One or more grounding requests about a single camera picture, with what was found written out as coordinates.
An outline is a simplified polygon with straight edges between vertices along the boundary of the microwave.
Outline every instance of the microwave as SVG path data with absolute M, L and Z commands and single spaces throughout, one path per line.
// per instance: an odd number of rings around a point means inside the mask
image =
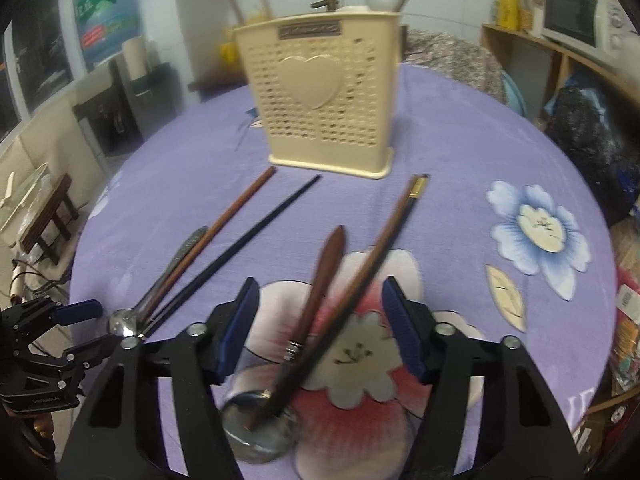
M 544 0 L 542 36 L 612 66 L 632 28 L 616 0 Z

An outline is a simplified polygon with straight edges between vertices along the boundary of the beige leaf print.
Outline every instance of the beige leaf print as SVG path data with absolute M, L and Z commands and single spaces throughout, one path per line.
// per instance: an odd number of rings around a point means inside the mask
M 525 323 L 525 306 L 522 295 L 513 280 L 500 269 L 491 265 L 484 266 L 489 290 L 494 298 L 495 306 L 511 325 L 521 332 L 527 331 Z

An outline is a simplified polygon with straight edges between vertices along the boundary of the brass faucet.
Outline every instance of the brass faucet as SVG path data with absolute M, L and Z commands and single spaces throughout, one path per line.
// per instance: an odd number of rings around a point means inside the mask
M 326 6 L 327 12 L 334 12 L 335 9 L 340 7 L 340 0 L 321 0 L 320 2 L 314 2 L 311 4 L 312 9 L 319 9 Z

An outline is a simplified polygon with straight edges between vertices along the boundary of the pink flower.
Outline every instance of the pink flower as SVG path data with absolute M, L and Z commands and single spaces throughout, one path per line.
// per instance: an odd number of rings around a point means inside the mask
M 315 334 L 366 257 L 347 254 L 318 313 Z M 292 406 L 302 420 L 294 467 L 303 480 L 385 480 L 399 471 L 414 437 L 408 413 L 422 417 L 430 386 L 404 368 L 382 309 L 382 282 L 395 276 L 409 300 L 422 300 L 416 261 L 391 251 L 347 326 L 299 390 Z M 246 347 L 270 361 L 238 372 L 229 397 L 270 389 L 310 285 L 275 282 L 260 291 L 260 307 Z M 468 336 L 482 338 L 455 312 L 434 316 Z M 470 402 L 479 398 L 480 378 L 472 378 Z

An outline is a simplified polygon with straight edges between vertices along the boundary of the beige plastic basket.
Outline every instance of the beige plastic basket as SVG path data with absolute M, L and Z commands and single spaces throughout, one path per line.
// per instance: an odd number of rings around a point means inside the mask
M 399 15 L 326 12 L 236 30 L 273 164 L 382 178 Z

